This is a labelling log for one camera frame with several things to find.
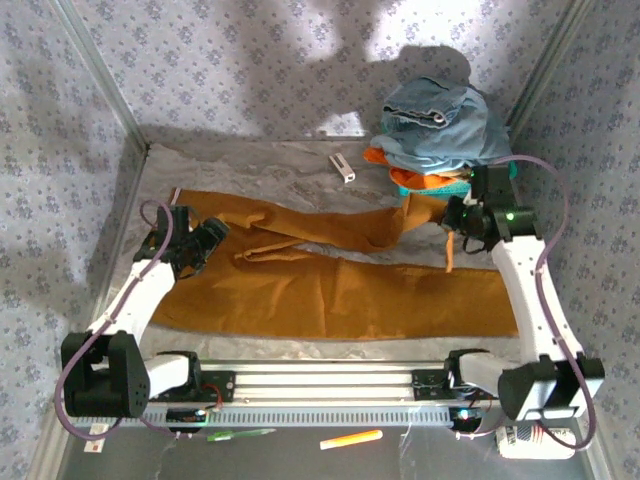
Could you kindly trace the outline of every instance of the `white label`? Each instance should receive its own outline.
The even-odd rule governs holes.
[[[99,435],[101,433],[106,432],[107,430],[109,430],[109,424],[107,423],[94,423],[93,425],[91,425],[91,429],[89,429],[89,434],[90,435]],[[92,442],[87,442],[84,446],[84,451],[87,453],[100,453],[102,452],[102,449],[104,448],[104,441],[105,439],[103,438],[102,440],[95,440]]]

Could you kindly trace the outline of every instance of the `white usb stick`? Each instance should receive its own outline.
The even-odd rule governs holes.
[[[329,160],[331,160],[331,163],[333,163],[338,172],[340,172],[340,175],[344,178],[344,183],[349,183],[356,179],[356,174],[353,173],[353,170],[351,170],[351,167],[341,153],[329,155]]]

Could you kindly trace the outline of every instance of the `orange marker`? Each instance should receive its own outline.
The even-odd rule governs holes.
[[[330,448],[347,447],[357,443],[372,442],[382,438],[382,430],[371,430],[369,432],[356,433],[347,435],[346,437],[332,438],[320,442],[320,450],[328,450]]]

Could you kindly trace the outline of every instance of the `red wire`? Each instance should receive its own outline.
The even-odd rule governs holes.
[[[202,386],[202,389],[203,390],[210,389],[216,392],[216,409],[218,410],[221,409],[223,402],[222,402],[222,393],[220,393],[220,389],[213,383],[205,383]]]

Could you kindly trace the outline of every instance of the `table surface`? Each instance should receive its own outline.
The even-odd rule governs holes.
[[[212,190],[262,198],[303,211],[365,211],[397,205],[399,199],[384,168],[361,160],[365,145],[347,142],[280,142],[220,145],[214,151],[184,155],[153,145],[127,223],[109,295],[126,279],[133,253],[146,235],[137,215],[147,198],[165,199],[174,187]],[[327,157],[342,152],[354,167],[356,180],[344,185]],[[427,228],[406,235],[394,252],[362,256],[319,248],[326,255],[355,260],[443,265],[444,235]],[[456,248],[458,266],[489,268],[490,259],[467,257]],[[510,359],[519,355],[514,338],[432,338],[381,342],[300,342],[295,340],[202,335],[154,325],[143,336],[149,356],[162,350],[193,350],[211,359],[376,359],[442,360],[450,350],[489,348]],[[502,459],[492,437],[455,440],[446,429],[384,428],[384,437],[370,444],[320,451],[324,439],[354,433],[353,428],[282,428],[255,438],[210,444],[175,441],[145,428],[122,428],[101,454],[84,453],[84,442],[70,438],[58,480],[73,479],[583,479],[584,454],[567,461]]]
[[[583,454],[569,460],[507,460],[490,437],[458,441],[444,428],[382,430],[381,440],[321,451],[320,441],[355,433],[354,428],[281,428],[217,443],[122,428],[99,454],[84,453],[84,442],[71,440],[58,480],[592,478]]]
[[[134,253],[148,233],[138,215],[142,201],[167,199],[174,187],[232,193],[277,203],[305,212],[362,212],[396,206],[401,201],[388,171],[367,164],[362,141],[242,142],[221,143],[192,155],[151,146],[137,198],[127,223],[109,298],[126,280]],[[329,154],[342,152],[352,165],[356,180],[344,184],[328,160]],[[489,255],[466,255],[458,239],[456,267],[493,268]],[[325,255],[376,263],[408,263],[444,266],[446,235],[434,224],[424,225],[403,235],[389,252],[364,255],[326,245],[306,248]],[[451,350],[486,348],[501,357],[517,360],[517,338],[421,338],[386,341],[298,341],[278,338],[202,334],[149,325],[142,337],[141,350],[151,356],[163,350],[191,350],[203,359],[369,359],[444,360]]]

